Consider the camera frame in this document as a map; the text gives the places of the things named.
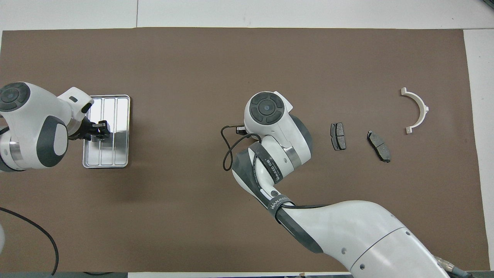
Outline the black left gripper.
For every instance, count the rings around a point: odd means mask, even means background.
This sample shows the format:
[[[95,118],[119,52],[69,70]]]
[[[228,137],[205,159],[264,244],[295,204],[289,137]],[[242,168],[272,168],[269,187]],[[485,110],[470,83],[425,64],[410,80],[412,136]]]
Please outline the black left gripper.
[[[85,139],[90,141],[92,136],[92,141],[105,141],[110,138],[110,126],[107,121],[100,121],[97,123],[96,127],[93,125],[95,125],[94,122],[82,121],[80,127],[75,133],[69,136],[69,139]]]

